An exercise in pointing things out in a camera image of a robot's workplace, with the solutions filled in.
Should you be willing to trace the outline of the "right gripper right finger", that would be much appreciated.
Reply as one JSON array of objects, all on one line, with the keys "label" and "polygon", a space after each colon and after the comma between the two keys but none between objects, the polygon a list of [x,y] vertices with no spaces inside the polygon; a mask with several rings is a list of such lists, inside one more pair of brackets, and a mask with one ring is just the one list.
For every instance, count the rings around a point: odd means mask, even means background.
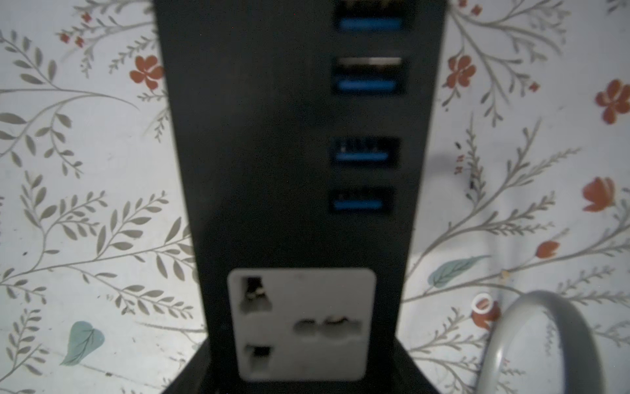
[{"label": "right gripper right finger", "polygon": [[394,340],[393,346],[393,392],[395,394],[439,394],[398,339]]}]

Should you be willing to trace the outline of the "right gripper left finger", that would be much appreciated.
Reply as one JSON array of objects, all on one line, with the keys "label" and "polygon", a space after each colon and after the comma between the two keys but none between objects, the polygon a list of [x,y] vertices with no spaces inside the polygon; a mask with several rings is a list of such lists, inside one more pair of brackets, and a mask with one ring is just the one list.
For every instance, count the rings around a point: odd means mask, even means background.
[{"label": "right gripper left finger", "polygon": [[180,374],[162,394],[203,394],[212,392],[211,351],[206,339]]}]

